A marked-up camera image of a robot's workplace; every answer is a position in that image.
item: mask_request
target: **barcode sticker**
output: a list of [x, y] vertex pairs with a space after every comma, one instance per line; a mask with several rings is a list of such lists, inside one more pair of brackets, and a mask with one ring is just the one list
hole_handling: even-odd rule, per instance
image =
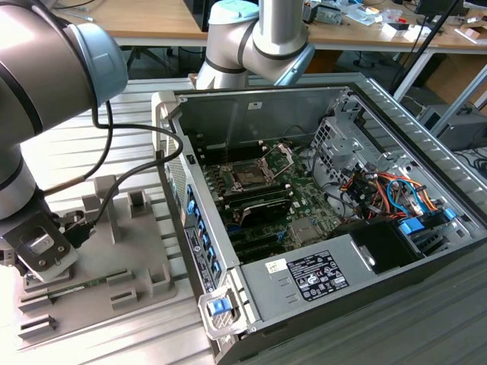
[[270, 274], [288, 268], [288, 266], [286, 265], [286, 259], [279, 259], [271, 262], [266, 262], [266, 267], [267, 267], [267, 271]]

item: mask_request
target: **motherboard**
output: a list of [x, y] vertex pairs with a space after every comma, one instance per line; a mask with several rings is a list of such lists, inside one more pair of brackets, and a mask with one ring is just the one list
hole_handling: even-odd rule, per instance
[[320, 242], [340, 224], [302, 161], [278, 143], [261, 158], [203, 167], [242, 263]]

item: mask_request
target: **metal work surface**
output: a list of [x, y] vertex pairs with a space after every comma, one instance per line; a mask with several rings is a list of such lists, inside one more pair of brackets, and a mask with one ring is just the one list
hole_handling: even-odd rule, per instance
[[[353, 81], [361, 78], [343, 76]], [[132, 82], [124, 94], [113, 100], [115, 122], [149, 124], [152, 93], [174, 87], [186, 89], [189, 83], [186, 79]], [[102, 119], [106, 117], [104, 110], [101, 115]], [[84, 172], [97, 160], [104, 137], [104, 132], [91, 127], [89, 113], [85, 113], [25, 145], [24, 154], [40, 186], [45, 187]], [[150, 133], [116, 132], [113, 143], [115, 148], [109, 154], [108, 163], [100, 169], [100, 175], [119, 176], [152, 157]], [[91, 187], [92, 184], [81, 184], [54, 195], [49, 203], [54, 210], [79, 206], [81, 195], [93, 193]], [[134, 188], [146, 189], [151, 197], [178, 287], [176, 297], [18, 352], [11, 343], [10, 319], [2, 316], [0, 341], [5, 363], [214, 363], [157, 172], [149, 170], [131, 178], [122, 185], [119, 196]], [[0, 309], [9, 313], [9, 276], [17, 273], [0, 269], [3, 289]], [[319, 364], [323, 359], [329, 364], [485, 363], [486, 282], [487, 247], [483, 246], [421, 284], [378, 300], [244, 363]]]
[[[188, 88], [189, 83], [186, 79], [170, 83], [131, 83], [124, 94], [113, 99], [115, 123], [149, 125], [151, 95], [155, 91], [175, 87]], [[100, 122], [106, 122], [106, 117], [103, 108], [100, 111]], [[103, 149], [105, 136], [106, 132], [91, 126], [91, 115], [86, 112], [25, 144], [24, 155], [40, 187], [47, 187], [89, 169]], [[113, 146], [98, 176], [120, 176], [153, 158], [150, 132], [115, 132]], [[42, 345], [17, 351], [20, 339], [15, 341], [14, 329], [9, 325], [11, 318], [7, 313], [11, 312], [12, 306], [12, 277], [18, 273], [14, 269], [1, 267], [0, 342], [5, 363], [214, 363], [196, 299], [180, 257], [180, 248], [157, 171], [149, 170], [129, 179], [122, 184], [117, 198], [125, 197], [124, 192], [132, 189], [145, 189], [151, 198], [171, 274], [178, 289], [177, 295]], [[93, 183], [90, 181], [49, 197], [49, 203], [56, 211], [74, 208], [82, 205], [82, 195], [93, 192]]]

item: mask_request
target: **blue latch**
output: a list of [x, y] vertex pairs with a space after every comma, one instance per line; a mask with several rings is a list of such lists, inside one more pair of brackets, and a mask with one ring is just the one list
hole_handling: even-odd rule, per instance
[[205, 222], [199, 222], [199, 229], [201, 230], [201, 233], [204, 233], [206, 231]]
[[196, 203], [194, 200], [192, 200], [189, 202], [186, 211], [188, 212], [188, 214], [193, 214], [195, 212], [195, 208], [196, 208]]
[[215, 300], [214, 302], [208, 303], [208, 308], [210, 309], [212, 316], [217, 316], [218, 314], [231, 310], [231, 303], [228, 298], [221, 298]]
[[210, 246], [210, 237], [208, 237], [208, 234], [205, 233], [203, 234], [203, 248], [208, 249], [209, 246]]
[[405, 234], [412, 234], [425, 228], [418, 218], [410, 218], [403, 221], [400, 225]]
[[209, 257], [209, 261], [211, 262], [213, 260], [213, 258], [215, 257], [215, 251], [213, 250], [213, 247], [210, 247], [209, 250], [208, 250], [208, 257]]
[[451, 221], [452, 219], [454, 219], [457, 216], [457, 213], [455, 213], [452, 208], [446, 208], [444, 210], [444, 215], [446, 215], [447, 218]]

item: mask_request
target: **power supply label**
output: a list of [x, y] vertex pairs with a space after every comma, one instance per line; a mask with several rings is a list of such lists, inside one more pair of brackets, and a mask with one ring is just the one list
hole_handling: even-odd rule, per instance
[[329, 251], [288, 262], [288, 269], [308, 302], [349, 285]]

